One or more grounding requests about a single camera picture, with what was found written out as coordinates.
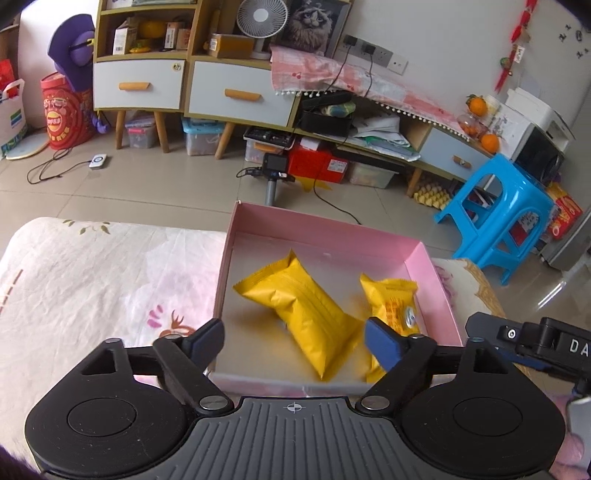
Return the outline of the right hand purple glove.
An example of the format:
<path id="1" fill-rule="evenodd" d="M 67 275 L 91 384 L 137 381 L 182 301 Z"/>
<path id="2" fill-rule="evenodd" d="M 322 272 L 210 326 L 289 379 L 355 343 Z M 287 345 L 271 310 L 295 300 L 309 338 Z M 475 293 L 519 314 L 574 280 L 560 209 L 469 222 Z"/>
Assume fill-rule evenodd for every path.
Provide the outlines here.
<path id="1" fill-rule="evenodd" d="M 590 401 L 583 403 L 570 396 L 551 395 L 550 398 L 560 410 L 566 422 L 571 422 L 575 430 L 586 434 L 590 433 Z M 586 455 L 587 444 L 578 435 L 567 431 L 562 446 L 550 468 L 550 474 L 558 480 L 567 479 L 589 479 L 587 465 L 584 469 L 579 463 Z"/>

